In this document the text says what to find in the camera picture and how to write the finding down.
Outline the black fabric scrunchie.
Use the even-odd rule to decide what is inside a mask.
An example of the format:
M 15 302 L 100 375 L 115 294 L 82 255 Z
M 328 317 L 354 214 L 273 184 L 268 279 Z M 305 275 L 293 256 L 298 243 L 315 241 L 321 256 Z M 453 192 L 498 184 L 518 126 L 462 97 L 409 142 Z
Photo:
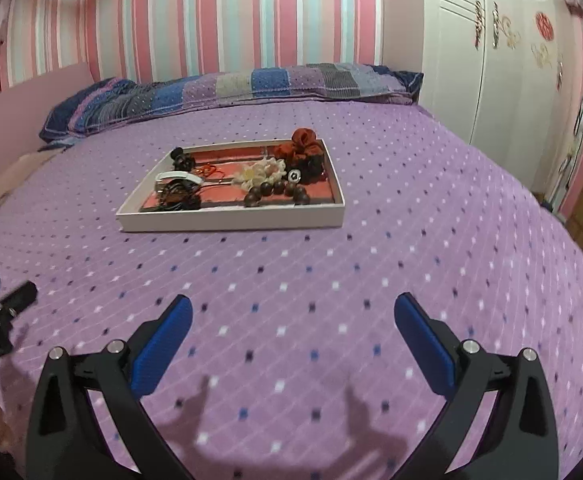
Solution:
M 297 169 L 300 171 L 302 184 L 311 184 L 322 179 L 324 173 L 324 156 L 311 155 L 299 162 Z

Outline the purple patterned bedspread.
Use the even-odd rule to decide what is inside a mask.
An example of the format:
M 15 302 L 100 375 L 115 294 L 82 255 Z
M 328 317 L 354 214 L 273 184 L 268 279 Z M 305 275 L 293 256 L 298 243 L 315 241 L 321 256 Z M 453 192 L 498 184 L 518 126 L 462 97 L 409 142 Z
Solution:
M 120 230 L 116 208 L 172 148 L 299 127 L 331 152 L 340 228 Z M 50 348 L 100 350 L 183 294 L 192 330 L 144 404 L 197 478 L 387 478 L 442 405 L 393 322 L 411 292 L 459 338 L 537 350 L 561 471 L 583 455 L 583 253 L 515 178 L 414 107 L 273 103 L 91 136 L 0 207 L 0 277 L 40 291 L 0 360 L 17 441 Z

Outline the pink headboard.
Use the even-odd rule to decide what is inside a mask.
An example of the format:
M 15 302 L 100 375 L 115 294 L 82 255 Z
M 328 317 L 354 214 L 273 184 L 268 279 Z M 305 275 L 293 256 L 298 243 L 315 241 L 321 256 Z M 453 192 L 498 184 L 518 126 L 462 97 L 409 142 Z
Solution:
M 0 174 L 43 145 L 40 131 L 54 106 L 93 82 L 90 66 L 78 63 L 0 92 Z

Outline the white tray brick-pattern lining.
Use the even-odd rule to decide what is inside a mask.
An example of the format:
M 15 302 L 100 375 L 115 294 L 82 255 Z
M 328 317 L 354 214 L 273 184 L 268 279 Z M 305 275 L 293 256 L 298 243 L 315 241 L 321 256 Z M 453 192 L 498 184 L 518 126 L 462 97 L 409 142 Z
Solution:
M 116 211 L 116 220 L 127 233 L 222 232 L 340 228 L 346 212 L 333 158 L 325 141 L 322 179 L 306 184 L 309 202 L 301 205 L 284 193 L 270 194 L 247 206 L 247 191 L 233 183 L 240 170 L 273 156 L 285 140 L 230 142 L 185 146 L 196 159 L 191 179 L 200 183 L 195 210 L 169 210 L 160 206 L 165 185 L 181 178 L 173 169 L 170 154 L 156 162 L 146 177 Z

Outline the black hair clip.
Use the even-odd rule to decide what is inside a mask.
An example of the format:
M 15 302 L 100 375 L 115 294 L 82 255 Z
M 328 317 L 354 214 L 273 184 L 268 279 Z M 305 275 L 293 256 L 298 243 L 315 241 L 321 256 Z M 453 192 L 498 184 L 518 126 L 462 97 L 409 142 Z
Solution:
M 183 148 L 179 146 L 173 148 L 170 152 L 170 158 L 173 162 L 173 169 L 175 171 L 192 172 L 196 167 L 196 159 L 192 154 L 186 153 Z

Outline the patchwork striped pillow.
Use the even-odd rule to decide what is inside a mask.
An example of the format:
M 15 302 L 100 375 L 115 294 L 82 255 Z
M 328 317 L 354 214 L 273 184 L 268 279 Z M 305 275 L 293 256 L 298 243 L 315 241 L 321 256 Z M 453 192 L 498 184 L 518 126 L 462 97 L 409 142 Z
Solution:
M 49 148 L 68 148 L 134 122 L 285 100 L 412 105 L 423 82 L 419 72 L 351 63 L 255 68 L 151 84 L 112 77 L 53 107 L 38 136 Z

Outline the orange fabric scrunchie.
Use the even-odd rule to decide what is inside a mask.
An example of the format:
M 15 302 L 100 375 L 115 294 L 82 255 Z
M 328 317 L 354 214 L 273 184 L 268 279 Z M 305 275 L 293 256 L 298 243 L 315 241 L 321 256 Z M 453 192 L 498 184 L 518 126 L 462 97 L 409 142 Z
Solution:
M 274 157 L 283 160 L 287 168 L 297 168 L 310 158 L 323 157 L 324 150 L 316 133 L 310 128 L 298 128 L 291 140 L 275 146 Z

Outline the white wardrobe with decals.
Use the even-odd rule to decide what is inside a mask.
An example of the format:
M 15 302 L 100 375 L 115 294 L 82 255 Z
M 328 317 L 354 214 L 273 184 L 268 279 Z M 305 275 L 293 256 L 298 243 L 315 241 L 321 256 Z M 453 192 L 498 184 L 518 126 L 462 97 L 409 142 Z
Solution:
M 535 194 L 557 174 L 577 67 L 566 0 L 424 0 L 421 104 Z

